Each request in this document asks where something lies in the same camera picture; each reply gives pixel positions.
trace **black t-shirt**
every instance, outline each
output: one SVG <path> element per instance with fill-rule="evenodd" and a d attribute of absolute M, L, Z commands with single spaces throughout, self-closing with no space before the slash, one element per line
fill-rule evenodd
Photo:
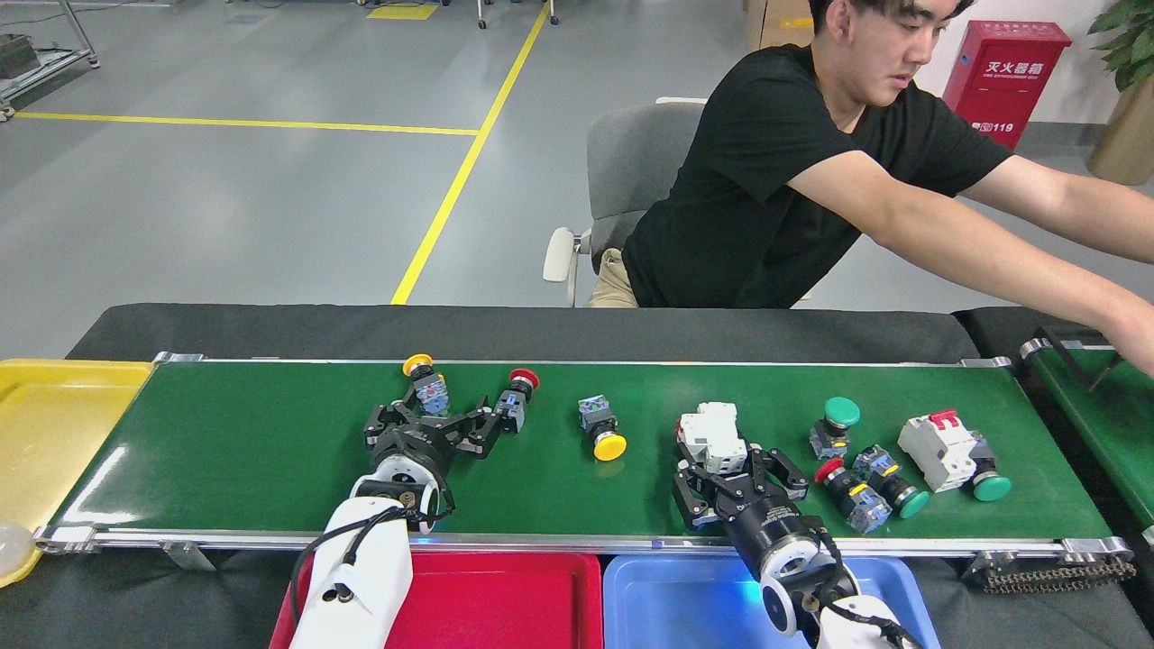
<path fill-rule="evenodd" d="M 721 80 L 669 197 L 653 204 L 623 258 L 640 306 L 789 307 L 861 232 L 786 186 L 835 155 L 862 150 L 890 176 L 947 196 L 1010 151 L 913 83 L 838 130 L 805 47 L 760 50 Z"/>

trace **white wall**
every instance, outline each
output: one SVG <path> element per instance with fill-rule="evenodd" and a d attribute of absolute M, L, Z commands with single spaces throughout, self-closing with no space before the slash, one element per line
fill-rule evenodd
<path fill-rule="evenodd" d="M 917 73 L 917 85 L 941 95 L 961 49 L 966 24 L 972 21 L 1044 21 L 1057 23 L 1073 40 L 1058 59 L 1031 121 L 1106 124 L 1117 103 L 1114 77 L 1106 72 L 1102 52 L 1091 50 L 1108 40 L 1086 31 L 1114 0 L 976 0 L 942 35 L 928 66 Z"/>

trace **man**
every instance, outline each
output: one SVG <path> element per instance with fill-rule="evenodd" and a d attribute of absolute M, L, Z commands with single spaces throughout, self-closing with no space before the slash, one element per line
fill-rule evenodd
<path fill-rule="evenodd" d="M 1154 306 L 951 200 L 1154 262 L 1154 201 L 1014 156 L 914 85 L 972 2 L 810 0 L 812 45 L 755 52 L 726 75 L 669 199 L 605 253 L 590 306 L 789 307 L 864 232 L 946 279 L 1093 327 L 1154 375 Z"/>

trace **white robot arm cover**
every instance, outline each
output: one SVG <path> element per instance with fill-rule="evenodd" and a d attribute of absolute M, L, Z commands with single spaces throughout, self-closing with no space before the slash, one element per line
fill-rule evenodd
<path fill-rule="evenodd" d="M 383 497 L 350 498 L 337 507 L 327 530 L 364 521 L 400 502 Z M 291 649 L 381 649 L 409 595 L 413 562 L 405 519 L 374 525 L 357 552 L 344 562 L 360 529 L 321 544 L 314 555 L 313 577 Z"/>

